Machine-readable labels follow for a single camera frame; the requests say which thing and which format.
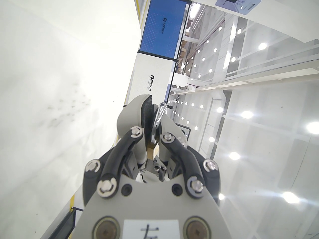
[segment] blue panel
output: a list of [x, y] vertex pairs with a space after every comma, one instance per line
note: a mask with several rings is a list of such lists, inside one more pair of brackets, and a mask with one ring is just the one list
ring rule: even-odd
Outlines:
[[140, 51], [175, 57], [186, 4], [179, 0], [151, 0]]

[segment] white partition wall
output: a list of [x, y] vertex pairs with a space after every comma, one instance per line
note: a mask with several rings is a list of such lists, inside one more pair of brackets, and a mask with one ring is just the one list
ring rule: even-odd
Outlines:
[[174, 65], [172, 60], [137, 54], [125, 104], [142, 94], [152, 95], [153, 104], [164, 102]]

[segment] black rubber pad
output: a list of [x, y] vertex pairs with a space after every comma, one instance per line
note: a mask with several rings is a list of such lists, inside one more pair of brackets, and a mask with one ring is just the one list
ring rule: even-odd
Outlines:
[[154, 108], [152, 105], [152, 96], [150, 95], [142, 104], [141, 107], [141, 125], [144, 129], [145, 135], [145, 147], [147, 148], [147, 142], [151, 139], [152, 124], [154, 119]]

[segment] joyson logo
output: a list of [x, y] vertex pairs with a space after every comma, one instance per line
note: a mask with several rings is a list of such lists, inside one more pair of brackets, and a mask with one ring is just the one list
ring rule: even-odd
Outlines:
[[166, 21], [167, 21], [167, 19], [164, 18], [164, 19], [163, 19], [162, 33], [164, 33], [164, 31], [165, 31]]
[[148, 79], [148, 84], [147, 84], [148, 91], [150, 91], [152, 89], [153, 79], [154, 79], [154, 76], [150, 75], [150, 78]]

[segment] label sticker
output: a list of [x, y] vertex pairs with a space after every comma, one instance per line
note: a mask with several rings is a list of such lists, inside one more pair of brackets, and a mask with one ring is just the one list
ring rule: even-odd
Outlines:
[[178, 220], [124, 220], [123, 239], [179, 239]]
[[237, 0], [236, 2], [230, 2], [226, 0], [217, 0], [215, 5], [236, 13], [247, 15], [261, 1], [262, 0]]

